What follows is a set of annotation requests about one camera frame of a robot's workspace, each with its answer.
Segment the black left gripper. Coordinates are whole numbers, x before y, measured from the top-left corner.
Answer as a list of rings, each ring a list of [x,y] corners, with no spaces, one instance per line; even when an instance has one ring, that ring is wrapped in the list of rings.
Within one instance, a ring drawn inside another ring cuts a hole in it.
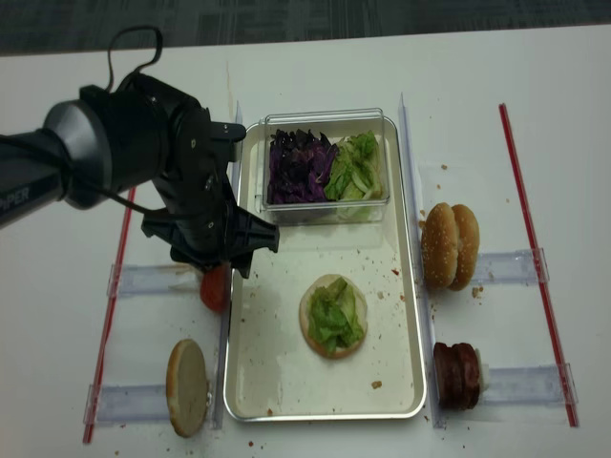
[[[278,252],[280,230],[239,207],[230,188],[226,167],[244,137],[243,126],[213,121],[195,97],[152,76],[131,73],[114,93],[114,189],[150,181],[164,203],[144,213],[145,236],[203,273],[224,253],[247,280],[256,250]]]

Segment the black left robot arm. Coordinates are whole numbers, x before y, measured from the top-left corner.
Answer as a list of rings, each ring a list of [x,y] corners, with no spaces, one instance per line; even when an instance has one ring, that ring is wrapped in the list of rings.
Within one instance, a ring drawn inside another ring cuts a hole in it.
[[[240,207],[226,173],[240,124],[216,122],[198,100],[152,76],[110,92],[86,86],[49,111],[42,128],[1,139],[1,221],[63,200],[87,210],[152,182],[163,205],[143,209],[147,237],[200,271],[227,263],[247,277],[253,254],[276,250],[276,225]]]

